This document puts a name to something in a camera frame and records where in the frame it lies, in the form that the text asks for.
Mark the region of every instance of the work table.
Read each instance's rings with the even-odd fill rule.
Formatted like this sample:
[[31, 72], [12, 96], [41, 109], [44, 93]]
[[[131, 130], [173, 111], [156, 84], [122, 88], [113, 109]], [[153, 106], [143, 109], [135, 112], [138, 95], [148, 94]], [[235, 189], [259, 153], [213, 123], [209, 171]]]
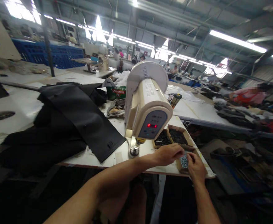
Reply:
[[[74, 73], [71, 71], [55, 69], [56, 77], [51, 77], [48, 74], [28, 74], [20, 75], [10, 71], [0, 71], [0, 74], [7, 74], [8, 77], [0, 77], [0, 80], [8, 82], [15, 82], [25, 84], [28, 86], [41, 87], [46, 84], [55, 84], [57, 82], [78, 82], [81, 84], [91, 83], [102, 83], [104, 79], [92, 77], [85, 74]], [[8, 97], [0, 99], [0, 111], [14, 111], [16, 114], [10, 118], [0, 120], [0, 144], [4, 138], [17, 131], [25, 130], [31, 127], [35, 116], [40, 111], [42, 103], [37, 100], [39, 93], [32, 90], [26, 90], [11, 86], [4, 85], [7, 92], [10, 94]], [[110, 106], [110, 102], [105, 103], [100, 107], [100, 110], [106, 115], [107, 109]], [[124, 119], [112, 118], [109, 121], [113, 126], [121, 133], [122, 136], [125, 134]], [[181, 120], [177, 116], [173, 116], [169, 121], [169, 124], [182, 127]], [[67, 160], [59, 163], [64, 166], [79, 166], [87, 168], [106, 168], [113, 166], [122, 161], [128, 160], [128, 143], [124, 142], [115, 152], [113, 152], [103, 163], [99, 163], [98, 159], [92, 154], [91, 150], [87, 149]], [[202, 161], [208, 171], [207, 177], [214, 178], [215, 174], [212, 172], [207, 162], [203, 158], [199, 149], [194, 144], [198, 154], [202, 158]], [[140, 146], [140, 156], [153, 153], [155, 149], [151, 140], [147, 140], [143, 145]], [[150, 168], [146, 171], [147, 173], [154, 174], [166, 174], [166, 175], [177, 175], [177, 176], [188, 176], [187, 174], [179, 173], [176, 162], [169, 166], [158, 166]]]

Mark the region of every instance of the metal column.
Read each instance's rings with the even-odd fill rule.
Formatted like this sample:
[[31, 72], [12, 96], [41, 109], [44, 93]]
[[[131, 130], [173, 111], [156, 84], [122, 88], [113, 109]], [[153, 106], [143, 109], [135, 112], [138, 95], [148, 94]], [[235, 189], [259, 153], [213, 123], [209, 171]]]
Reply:
[[48, 34], [47, 34], [47, 24], [46, 24], [46, 20], [45, 20], [45, 16], [44, 16], [42, 0], [38, 0], [38, 3], [39, 3], [40, 14], [41, 14], [41, 22], [42, 22], [42, 28], [43, 28], [43, 33], [44, 33], [44, 40], [45, 40], [45, 47], [46, 47], [47, 57], [48, 57], [48, 60], [49, 60], [50, 72], [52, 74], [52, 77], [55, 77], [55, 72], [53, 70], [52, 53], [51, 53], [50, 46], [49, 46], [49, 37], [48, 37]]

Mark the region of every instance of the blue plastic crate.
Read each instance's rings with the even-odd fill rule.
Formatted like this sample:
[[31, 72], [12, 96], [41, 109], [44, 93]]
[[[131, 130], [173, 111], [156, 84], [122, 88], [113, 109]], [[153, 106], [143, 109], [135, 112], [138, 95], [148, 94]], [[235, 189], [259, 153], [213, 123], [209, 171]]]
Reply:
[[[23, 40], [12, 39], [15, 47], [24, 61], [36, 64], [45, 64], [49, 66], [45, 43], [27, 42]], [[66, 69], [84, 66], [82, 63], [71, 61], [74, 58], [83, 58], [82, 49], [71, 46], [50, 45], [53, 65], [56, 68]]]

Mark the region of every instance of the forearm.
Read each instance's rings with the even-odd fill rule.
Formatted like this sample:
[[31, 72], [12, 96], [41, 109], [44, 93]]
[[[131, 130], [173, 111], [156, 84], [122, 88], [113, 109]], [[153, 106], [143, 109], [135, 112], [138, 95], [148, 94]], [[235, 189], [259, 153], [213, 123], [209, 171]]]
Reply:
[[220, 224], [220, 219], [213, 207], [209, 193], [202, 183], [193, 183], [196, 194], [198, 224]]
[[128, 184], [137, 175], [154, 166], [152, 155], [148, 154], [105, 169], [86, 184], [96, 186], [99, 200], [102, 201], [121, 189], [121, 185]]

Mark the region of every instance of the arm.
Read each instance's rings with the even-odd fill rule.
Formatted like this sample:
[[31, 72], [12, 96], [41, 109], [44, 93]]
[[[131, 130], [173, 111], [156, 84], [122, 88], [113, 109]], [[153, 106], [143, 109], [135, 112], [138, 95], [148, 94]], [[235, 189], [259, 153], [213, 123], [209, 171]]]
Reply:
[[105, 169], [82, 188], [46, 221], [49, 223], [90, 223], [97, 206], [134, 177], [155, 166], [167, 166], [184, 154], [178, 144], [162, 146], [153, 154], [127, 160]]
[[193, 187], [196, 194], [198, 223], [220, 224], [220, 219], [205, 187], [205, 176], [207, 171], [202, 160], [191, 152], [187, 154], [187, 159], [188, 171], [193, 181]]

